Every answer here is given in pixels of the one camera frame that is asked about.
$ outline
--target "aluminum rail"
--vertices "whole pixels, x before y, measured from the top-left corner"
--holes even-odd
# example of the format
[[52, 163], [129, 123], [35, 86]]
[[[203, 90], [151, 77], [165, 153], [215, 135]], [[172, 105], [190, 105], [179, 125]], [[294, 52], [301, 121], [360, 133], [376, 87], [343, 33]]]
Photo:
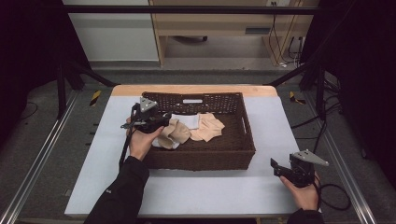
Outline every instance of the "aluminum rail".
[[[313, 99], [312, 95], [309, 93], [304, 92], [304, 98], [306, 99], [309, 107], [311, 108], [312, 112], [316, 115], [316, 109], [314, 106], [315, 100]], [[356, 214], [358, 215], [361, 223], [363, 224], [375, 224], [374, 215], [367, 204], [366, 200], [364, 199], [363, 194], [361, 193], [361, 189], [359, 188], [353, 174], [350, 172], [347, 164], [345, 163], [340, 151], [338, 150], [337, 145], [335, 144], [332, 135], [329, 131], [325, 131], [324, 141], [329, 149], [330, 156], [332, 157], [332, 162], [334, 163], [335, 169], [337, 170], [341, 181], [346, 188], [346, 192], [348, 193], [350, 200], [355, 208]]]
[[59, 135], [61, 134], [64, 125], [66, 124], [67, 119], [71, 114], [71, 111], [73, 110], [77, 98], [78, 92], [72, 91], [71, 95], [69, 96], [67, 108], [64, 112], [64, 115], [60, 119], [57, 119], [55, 124], [53, 125], [52, 130], [50, 131], [44, 145], [42, 146], [37, 157], [35, 158], [35, 161], [31, 166], [29, 172], [21, 183], [20, 188], [18, 189], [17, 193], [9, 204], [7, 210], [0, 217], [1, 224], [13, 224], [17, 220], [18, 215], [24, 206], [24, 203], [26, 202], [30, 192], [32, 191], [35, 182], [37, 181], [56, 141], [58, 140]]

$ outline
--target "white table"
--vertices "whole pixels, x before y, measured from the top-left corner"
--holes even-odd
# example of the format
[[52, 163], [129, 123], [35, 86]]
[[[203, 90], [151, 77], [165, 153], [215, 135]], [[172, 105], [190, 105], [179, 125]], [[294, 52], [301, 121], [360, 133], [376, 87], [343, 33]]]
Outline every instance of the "white table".
[[120, 128], [142, 91], [244, 94], [256, 154], [246, 171], [150, 170], [140, 217], [278, 217], [296, 210], [289, 191], [274, 176], [270, 159], [290, 167], [299, 150], [280, 98], [263, 86], [118, 86], [100, 121], [65, 214], [85, 217], [116, 178], [125, 140]]

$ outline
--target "cable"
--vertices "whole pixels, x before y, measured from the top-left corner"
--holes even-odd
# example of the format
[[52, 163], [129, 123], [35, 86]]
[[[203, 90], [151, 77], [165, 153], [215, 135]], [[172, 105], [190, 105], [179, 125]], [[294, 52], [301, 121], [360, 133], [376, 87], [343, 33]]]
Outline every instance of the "cable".
[[319, 208], [321, 207], [321, 203], [323, 202], [322, 198], [321, 198], [321, 185], [320, 185], [320, 181], [318, 179], [318, 177], [315, 175], [315, 179], [318, 181], [319, 186], [317, 185], [317, 183], [314, 181], [314, 183], [312, 183], [312, 185], [315, 187], [315, 190], [317, 191], [317, 195], [318, 195], [318, 204], [317, 204], [317, 210], [319, 210]]
[[317, 154], [317, 149], [318, 149], [320, 137], [324, 134], [326, 128], [327, 128], [327, 121], [324, 120], [323, 123], [322, 123], [322, 126], [321, 126], [321, 128], [320, 128], [320, 132], [319, 132], [319, 134], [318, 134], [317, 141], [315, 142], [314, 149], [312, 150], [312, 152], [313, 152], [314, 154]]
[[[328, 98], [326, 98], [326, 100], [324, 101], [325, 104], [327, 104], [327, 102], [328, 102], [330, 99], [334, 98], [334, 97], [338, 97], [338, 95], [332, 95], [332, 96], [329, 96]], [[340, 103], [335, 103], [334, 105], [331, 105], [329, 108], [327, 108], [327, 109], [325, 110], [326, 115], [331, 114], [331, 113], [334, 111], [334, 109], [336, 109], [337, 106], [339, 106], [339, 105], [340, 105]], [[300, 123], [300, 124], [296, 124], [296, 125], [290, 126], [290, 128], [291, 128], [291, 129], [296, 129], [296, 128], [302, 127], [302, 126], [304, 126], [305, 124], [308, 124], [308, 123], [311, 123], [312, 121], [315, 121], [315, 119], [317, 119], [317, 118], [319, 118], [319, 115], [313, 117], [312, 119], [306, 120], [306, 121], [304, 121], [304, 122], [302, 122], [302, 123]]]
[[[276, 14], [274, 14], [273, 25], [272, 25], [272, 29], [271, 29], [271, 32], [270, 32], [270, 34], [269, 34], [269, 39], [268, 39], [268, 43], [269, 43], [270, 50], [272, 51], [272, 53], [273, 53], [273, 55], [274, 55], [274, 58], [275, 58], [276, 63], [277, 63], [277, 64], [280, 64], [280, 62], [277, 60], [277, 58], [276, 58], [276, 56], [275, 56], [275, 52], [274, 52], [272, 46], [271, 46], [271, 35], [272, 35], [272, 32], [274, 31], [274, 35], [275, 35], [275, 38], [276, 38], [277, 47], [278, 47], [278, 49], [279, 49], [279, 56], [280, 56], [280, 58], [285, 62], [285, 64], [293, 63], [293, 62], [289, 62], [289, 61], [287, 61], [287, 60], [285, 60], [285, 59], [283, 58], [282, 50], [281, 50], [281, 47], [280, 47], [280, 44], [279, 44], [279, 39], [277, 38], [277, 34], [276, 34], [275, 22], [276, 22]], [[289, 30], [288, 30], [287, 34], [290, 32], [291, 25], [292, 25], [292, 22], [290, 23]]]
[[335, 209], [335, 210], [338, 210], [338, 211], [346, 211], [346, 210], [350, 207], [350, 205], [351, 205], [350, 197], [349, 197], [349, 195], [347, 194], [347, 191], [344, 190], [343, 188], [341, 188], [340, 186], [335, 185], [335, 184], [325, 184], [325, 185], [323, 185], [323, 186], [321, 186], [321, 187], [319, 188], [319, 189], [320, 189], [320, 192], [322, 192], [323, 189], [324, 189], [324, 188], [327, 188], [327, 187], [335, 187], [335, 188], [340, 189], [341, 191], [343, 191], [343, 193], [346, 195], [346, 199], [347, 199], [347, 204], [346, 204], [346, 206], [345, 206], [345, 207], [337, 207], [337, 206], [334, 206], [334, 205], [332, 205], [332, 204], [330, 204], [330, 203], [324, 201], [324, 200], [321, 198], [321, 196], [319, 197], [320, 200], [321, 200], [324, 204], [326, 204], [327, 206], [329, 206], [329, 207], [332, 208], [332, 209]]
[[291, 45], [294, 42], [294, 36], [291, 38], [291, 41], [290, 41], [290, 44], [288, 47], [289, 57], [293, 59], [293, 64], [294, 64], [294, 67], [296, 67], [296, 68], [300, 67], [300, 58], [301, 58], [302, 47], [303, 47], [303, 38], [301, 36], [299, 37], [299, 40], [300, 40], [300, 45], [299, 45], [299, 49], [297, 52], [290, 51]]
[[[131, 119], [134, 117], [134, 106], [132, 107], [131, 110]], [[124, 164], [124, 160], [125, 160], [125, 156], [126, 156], [126, 150], [128, 149], [129, 144], [131, 143], [132, 140], [132, 135], [134, 134], [134, 132], [136, 132], [137, 129], [134, 130], [134, 120], [131, 120], [131, 125], [129, 125], [129, 132], [126, 135], [126, 139], [125, 139], [125, 143], [124, 146], [122, 148], [122, 152], [121, 152], [121, 156], [120, 156], [120, 160], [119, 160], [119, 170], [121, 170], [122, 165]]]
[[317, 139], [317, 137], [304, 137], [304, 138], [295, 138], [298, 140], [312, 140], [312, 139]]
[[37, 110], [38, 110], [38, 105], [37, 105], [37, 104], [35, 104], [35, 103], [33, 103], [33, 102], [27, 102], [27, 104], [29, 104], [29, 105], [35, 105], [35, 111], [33, 111], [32, 113], [30, 113], [30, 115], [21, 118], [20, 120], [28, 119], [28, 118], [32, 117], [33, 114], [35, 114], [35, 112], [37, 112]]
[[324, 84], [325, 84], [325, 88], [328, 91], [332, 91], [333, 93], [339, 93], [340, 92], [340, 87], [333, 84], [332, 82], [330, 82], [328, 79], [324, 79]]

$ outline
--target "hand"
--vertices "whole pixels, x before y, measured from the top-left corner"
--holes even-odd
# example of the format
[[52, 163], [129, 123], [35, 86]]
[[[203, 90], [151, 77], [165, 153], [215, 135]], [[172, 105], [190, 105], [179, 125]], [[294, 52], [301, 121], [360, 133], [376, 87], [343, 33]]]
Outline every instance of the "hand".
[[290, 190], [298, 208], [303, 208], [304, 210], [318, 210], [318, 193], [313, 184], [299, 189], [285, 176], [281, 176], [280, 180], [286, 188]]
[[164, 127], [158, 128], [154, 133], [142, 133], [133, 127], [133, 134], [131, 142], [129, 143], [129, 151], [132, 157], [142, 161], [151, 148], [152, 141], [160, 135]]

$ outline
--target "crumpled fabric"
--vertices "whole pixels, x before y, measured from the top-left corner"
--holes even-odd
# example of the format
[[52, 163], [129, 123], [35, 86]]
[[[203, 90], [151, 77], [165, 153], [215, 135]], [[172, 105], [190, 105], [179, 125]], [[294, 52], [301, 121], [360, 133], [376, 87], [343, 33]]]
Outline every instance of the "crumpled fabric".
[[179, 122], [178, 119], [169, 119], [169, 125], [163, 129], [152, 145], [166, 149], [176, 149], [180, 144], [185, 143], [190, 136], [190, 129], [185, 124]]
[[216, 136], [221, 136], [221, 130], [225, 127], [224, 124], [211, 113], [199, 114], [198, 123], [198, 129], [190, 130], [190, 139], [194, 141], [205, 140], [208, 142]]

